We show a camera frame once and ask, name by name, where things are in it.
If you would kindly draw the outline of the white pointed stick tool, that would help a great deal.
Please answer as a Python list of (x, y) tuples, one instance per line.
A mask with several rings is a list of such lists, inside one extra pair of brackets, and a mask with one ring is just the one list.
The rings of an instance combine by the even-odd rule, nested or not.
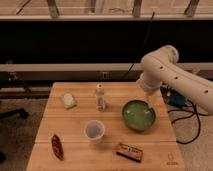
[(151, 98), (149, 95), (147, 96), (147, 103), (148, 103), (149, 108), (153, 108), (153, 104), (152, 104), (152, 101), (151, 101)]

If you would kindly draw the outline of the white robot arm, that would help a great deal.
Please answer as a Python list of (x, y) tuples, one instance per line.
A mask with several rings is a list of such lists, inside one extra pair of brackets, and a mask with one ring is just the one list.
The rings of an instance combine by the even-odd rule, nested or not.
[(179, 68), (178, 59), (179, 53), (171, 45), (144, 55), (137, 83), (149, 94), (165, 83), (213, 115), (213, 82)]

